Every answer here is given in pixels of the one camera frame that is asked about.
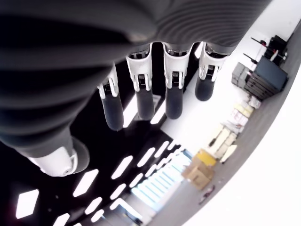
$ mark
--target cardboard box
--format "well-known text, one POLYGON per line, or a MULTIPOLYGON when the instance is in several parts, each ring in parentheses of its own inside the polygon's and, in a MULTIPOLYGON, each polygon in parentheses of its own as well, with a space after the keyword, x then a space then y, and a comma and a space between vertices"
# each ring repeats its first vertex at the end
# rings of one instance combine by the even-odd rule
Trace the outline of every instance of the cardboard box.
POLYGON ((216 164, 215 158, 203 148, 192 158, 192 161, 195 158, 201 160, 206 166, 214 166, 216 164))
POLYGON ((206 166, 199 158, 193 158, 192 162, 189 166, 185 168, 185 170, 182 172, 182 176, 186 179, 190 179, 190 173, 197 168, 200 170, 209 180, 211 180, 214 176, 214 171, 212 168, 206 166))
POLYGON ((191 180, 191 183, 198 189, 202 190, 210 182, 210 179, 198 168, 195 167, 188 178, 191 180))

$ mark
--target white wall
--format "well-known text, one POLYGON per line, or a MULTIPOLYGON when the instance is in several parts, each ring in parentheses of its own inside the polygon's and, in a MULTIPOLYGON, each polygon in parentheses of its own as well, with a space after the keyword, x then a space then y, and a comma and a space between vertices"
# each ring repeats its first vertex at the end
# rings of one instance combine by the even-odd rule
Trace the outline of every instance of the white wall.
POLYGON ((301 69, 274 123, 233 178, 183 226, 301 225, 301 69))
POLYGON ((217 124, 228 117, 237 101, 246 97, 246 93, 231 84, 231 77, 237 62, 254 69, 255 65, 243 53, 259 60, 265 51, 264 47, 250 38, 268 42, 272 36, 278 34, 287 39, 301 18, 300 9, 301 0, 273 0, 225 61, 215 82, 212 98, 206 102, 196 99, 195 75, 184 93, 181 117, 177 120, 167 119, 161 129, 191 154, 205 146, 217 124))

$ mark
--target black fabric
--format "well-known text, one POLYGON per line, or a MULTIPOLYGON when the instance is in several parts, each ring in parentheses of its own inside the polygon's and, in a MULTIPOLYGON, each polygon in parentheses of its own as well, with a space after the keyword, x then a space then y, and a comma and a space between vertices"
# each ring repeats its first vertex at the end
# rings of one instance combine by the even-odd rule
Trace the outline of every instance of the black fabric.
POLYGON ((0 139, 26 157, 43 157, 65 146, 69 126, 111 67, 1 72, 0 139))
POLYGON ((211 81, 211 78, 205 78, 205 80, 201 80, 200 77, 198 76, 196 89, 195 89, 195 94, 198 100, 201 101, 209 100, 213 94, 213 89, 214 89, 214 82, 211 81))
POLYGON ((152 97, 152 89, 140 89, 136 92, 138 115, 143 120, 151 120, 155 114, 154 100, 152 97))
POLYGON ((183 111, 183 89, 178 87, 166 88, 166 116, 170 119, 177 119, 183 111))
POLYGON ((123 128, 124 118, 123 109, 118 94, 113 97, 112 94, 107 94, 105 99, 102 99, 105 119, 111 130, 119 131, 123 128))

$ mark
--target stacked boxes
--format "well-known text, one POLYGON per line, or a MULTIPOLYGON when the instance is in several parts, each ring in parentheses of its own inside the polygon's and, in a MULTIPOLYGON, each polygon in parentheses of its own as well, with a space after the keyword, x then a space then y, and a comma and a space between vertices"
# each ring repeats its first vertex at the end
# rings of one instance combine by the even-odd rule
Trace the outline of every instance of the stacked boxes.
MULTIPOLYGON (((188 179, 198 190, 202 190, 213 178, 214 171, 211 167, 207 166, 203 161, 201 161, 198 154, 192 158, 190 165, 187 166, 183 171, 182 176, 188 179)), ((205 157, 206 161, 208 161, 210 158, 210 154, 205 153, 204 150, 200 156, 201 158, 205 157)))

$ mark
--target black rubber covering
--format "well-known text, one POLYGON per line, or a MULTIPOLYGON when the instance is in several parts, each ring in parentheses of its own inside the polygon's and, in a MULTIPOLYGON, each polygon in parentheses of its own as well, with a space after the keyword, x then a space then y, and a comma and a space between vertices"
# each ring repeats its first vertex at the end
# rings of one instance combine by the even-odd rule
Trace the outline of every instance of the black rubber covering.
POLYGON ((183 110, 183 89, 166 87, 166 116, 169 119, 177 119, 181 116, 183 110))
POLYGON ((151 120, 155 114, 154 100, 152 97, 152 89, 147 91, 146 89, 140 89, 136 92, 138 115, 143 120, 151 120))
POLYGON ((83 171, 90 163, 90 154, 87 147, 75 137, 72 137, 73 148, 76 150, 78 157, 77 168, 74 173, 79 173, 83 171))
POLYGON ((211 79, 201 80, 198 76, 195 94, 198 100, 207 101, 211 98, 214 89, 214 82, 211 79))
POLYGON ((102 99, 102 102, 105 120, 109 128, 114 131, 121 130, 123 128, 124 118, 119 94, 117 97, 108 94, 105 96, 105 99, 102 99))

